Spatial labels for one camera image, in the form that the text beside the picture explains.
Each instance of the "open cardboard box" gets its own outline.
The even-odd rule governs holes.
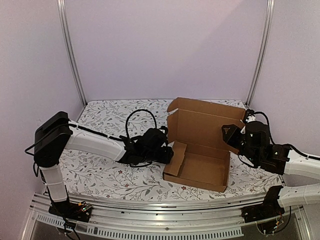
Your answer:
[[[228,185],[230,152],[222,137],[222,126],[241,122],[245,109],[178,97],[167,112],[168,141],[174,142],[174,156],[164,168],[166,181],[224,192]]]

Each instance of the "vertical metal post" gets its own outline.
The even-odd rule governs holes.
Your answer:
[[[75,86],[78,91],[80,100],[81,100],[83,106],[86,106],[88,102],[86,100],[85,92],[84,92],[84,89],[83,89],[83,86],[82,86],[82,83],[80,80],[78,67],[77,67],[77,63],[76,63],[76,58],[75,58],[74,50],[73,50],[73,47],[71,44],[70,32],[69,32],[69,27],[68,27],[68,22],[67,22],[65,0],[57,0],[57,3],[58,3],[58,11],[59,11],[60,21],[61,21],[61,26],[62,26],[64,43],[65,43],[66,52],[68,54],[68,58],[70,61],[73,79],[74,79]]]
[[[255,91],[257,88],[257,83],[258,83],[260,72],[261,72],[262,65],[263,65],[263,61],[265,58],[269,33],[270,33],[270,29],[271,29],[272,17],[274,14],[274,6],[275,6],[275,0],[268,0],[264,28],[263,28],[262,41],[261,41],[261,46],[260,46],[260,52],[259,52],[259,56],[258,56],[258,59],[256,62],[250,90],[249,90],[249,93],[248,93],[248,96],[247,96],[247,99],[245,102],[245,104],[248,107],[250,106],[250,104],[252,103],[252,100],[254,98]]]

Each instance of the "floral pattern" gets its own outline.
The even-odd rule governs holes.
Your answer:
[[[126,119],[136,109],[150,110],[158,126],[166,125],[166,110],[170,102],[158,99],[91,101],[78,122],[81,126],[117,137],[125,134]],[[210,102],[245,107],[238,100]],[[128,129],[133,137],[143,134],[153,125],[148,113],[137,112],[130,119]],[[70,193],[136,201],[208,201],[264,193],[271,186],[281,184],[280,176],[249,168],[233,153],[230,157],[229,183],[223,193],[164,181],[162,174],[165,165],[156,162],[147,167],[131,168],[92,153],[64,150],[60,166]]]

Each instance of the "cardboard box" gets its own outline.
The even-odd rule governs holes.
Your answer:
[[[240,121],[245,109],[207,101],[178,97],[167,112],[168,141],[174,142],[174,156],[164,168],[166,181],[224,192],[227,188],[230,152],[238,150],[228,146],[222,138],[223,125]]]

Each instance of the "white patterned table surface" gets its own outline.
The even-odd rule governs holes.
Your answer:
[[[79,125],[118,137],[125,135],[125,122],[136,109],[148,109],[158,126],[167,124],[167,107],[171,100],[104,100],[91,101],[79,119]],[[238,100],[211,102],[244,108]],[[153,126],[146,112],[132,116],[131,136],[142,135]],[[231,198],[266,192],[280,185],[280,177],[262,169],[253,169],[231,154],[229,183],[224,193],[164,181],[165,165],[153,163],[148,167],[131,168],[92,153],[64,150],[60,158],[63,180],[70,193],[92,197],[138,201],[194,201]]]

